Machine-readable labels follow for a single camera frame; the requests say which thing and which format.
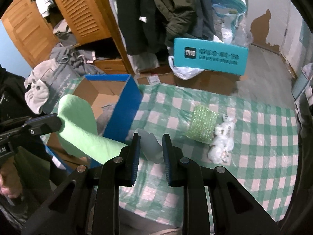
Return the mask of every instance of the blue cardboard box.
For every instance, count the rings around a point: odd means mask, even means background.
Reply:
[[[125,142],[142,100],[142,94],[131,75],[87,75],[73,95],[85,99],[91,105],[96,119],[103,113],[103,106],[115,104],[103,137]],[[87,159],[69,156],[54,133],[51,134],[47,146],[69,171],[77,165],[88,165],[91,168],[99,165],[94,160],[88,164]]]
[[[223,42],[176,38],[174,65],[244,75],[248,48]]]

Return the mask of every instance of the checkered bedsheet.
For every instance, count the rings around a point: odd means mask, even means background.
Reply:
[[[234,115],[235,147],[230,162],[224,166],[275,221],[284,217],[298,165],[298,136],[292,110],[166,84],[140,87],[143,99],[128,140],[137,128],[154,133],[159,142],[168,133],[184,156],[214,168],[217,165],[207,158],[208,145],[185,136],[191,112],[197,104],[206,105],[218,113],[217,123],[222,122],[222,114]],[[212,226],[209,200],[208,205]],[[183,189],[167,185],[164,164],[148,162],[141,156],[135,186],[120,189],[120,206],[151,220],[180,226]]]

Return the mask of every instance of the bubble wrap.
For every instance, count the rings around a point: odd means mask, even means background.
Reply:
[[[186,136],[193,140],[210,143],[216,124],[217,114],[204,105],[196,105]]]

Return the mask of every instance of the white wall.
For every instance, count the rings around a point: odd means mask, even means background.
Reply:
[[[300,15],[296,7],[292,3],[290,3],[289,24],[284,44],[281,48],[281,53],[285,56],[294,71],[297,71],[300,64],[303,64],[303,52],[306,51],[306,48],[299,41],[302,29],[302,22],[302,16]]]
[[[271,19],[266,43],[281,47],[287,28],[289,4],[290,0],[248,0],[247,26],[251,26],[253,20],[264,15],[267,9],[270,10]]]
[[[0,21],[0,64],[8,72],[28,77],[32,68],[17,50]]]

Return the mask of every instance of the wooden cabinet door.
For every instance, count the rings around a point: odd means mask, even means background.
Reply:
[[[55,0],[79,44],[111,37],[95,0]]]
[[[58,40],[39,13],[35,0],[14,0],[1,20],[16,48],[32,68],[49,59]]]

